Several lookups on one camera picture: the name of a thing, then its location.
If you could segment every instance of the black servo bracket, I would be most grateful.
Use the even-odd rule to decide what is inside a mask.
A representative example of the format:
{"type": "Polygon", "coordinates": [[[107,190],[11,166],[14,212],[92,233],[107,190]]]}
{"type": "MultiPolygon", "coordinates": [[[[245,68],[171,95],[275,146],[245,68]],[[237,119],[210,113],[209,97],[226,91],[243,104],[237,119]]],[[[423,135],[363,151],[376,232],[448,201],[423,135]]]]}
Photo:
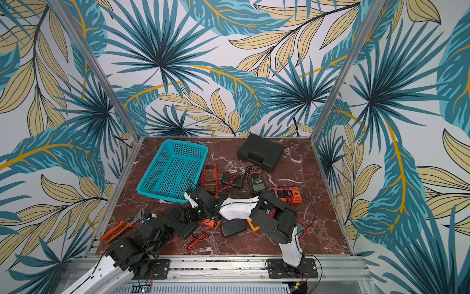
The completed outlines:
{"type": "Polygon", "coordinates": [[[313,258],[302,258],[297,269],[285,263],[282,258],[266,261],[269,278],[318,278],[318,271],[313,258]]]}

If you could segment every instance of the blue plastic basket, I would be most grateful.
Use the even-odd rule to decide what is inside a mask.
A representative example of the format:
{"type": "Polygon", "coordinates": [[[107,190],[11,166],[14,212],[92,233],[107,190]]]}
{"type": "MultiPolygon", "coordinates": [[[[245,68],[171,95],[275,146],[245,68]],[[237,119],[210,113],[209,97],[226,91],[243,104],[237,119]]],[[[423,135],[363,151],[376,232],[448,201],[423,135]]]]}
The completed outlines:
{"type": "Polygon", "coordinates": [[[207,147],[196,143],[166,140],[158,149],[137,186],[137,192],[171,202],[187,202],[184,193],[201,174],[207,147]]]}

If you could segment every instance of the orange multimeter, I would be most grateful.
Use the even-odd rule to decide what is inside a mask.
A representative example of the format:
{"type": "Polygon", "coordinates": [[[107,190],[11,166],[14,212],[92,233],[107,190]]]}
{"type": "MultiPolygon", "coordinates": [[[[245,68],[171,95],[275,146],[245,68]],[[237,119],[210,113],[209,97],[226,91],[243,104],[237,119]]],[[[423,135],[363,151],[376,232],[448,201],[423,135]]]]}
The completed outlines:
{"type": "Polygon", "coordinates": [[[302,203],[302,196],[298,187],[270,188],[268,191],[275,191],[276,197],[288,205],[302,203]]]}

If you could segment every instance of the multimeter dial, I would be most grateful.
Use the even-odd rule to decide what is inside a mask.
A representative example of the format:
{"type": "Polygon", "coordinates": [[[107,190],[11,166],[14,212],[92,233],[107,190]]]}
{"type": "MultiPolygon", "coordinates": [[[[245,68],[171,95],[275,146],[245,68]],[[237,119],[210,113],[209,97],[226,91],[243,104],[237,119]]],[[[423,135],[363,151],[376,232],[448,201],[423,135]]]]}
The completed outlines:
{"type": "Polygon", "coordinates": [[[261,174],[259,174],[259,173],[251,174],[250,178],[254,181],[259,181],[261,179],[261,174]]]}

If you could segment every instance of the multimeter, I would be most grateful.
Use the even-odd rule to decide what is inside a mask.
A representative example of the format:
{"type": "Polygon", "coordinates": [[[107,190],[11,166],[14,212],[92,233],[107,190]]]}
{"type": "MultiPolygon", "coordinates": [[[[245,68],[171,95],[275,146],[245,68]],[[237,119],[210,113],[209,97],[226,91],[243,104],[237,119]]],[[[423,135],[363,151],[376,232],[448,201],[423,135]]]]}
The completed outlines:
{"type": "Polygon", "coordinates": [[[261,174],[261,168],[258,166],[251,166],[245,169],[245,177],[250,186],[250,191],[253,196],[259,196],[262,191],[266,191],[266,184],[261,174]]]}

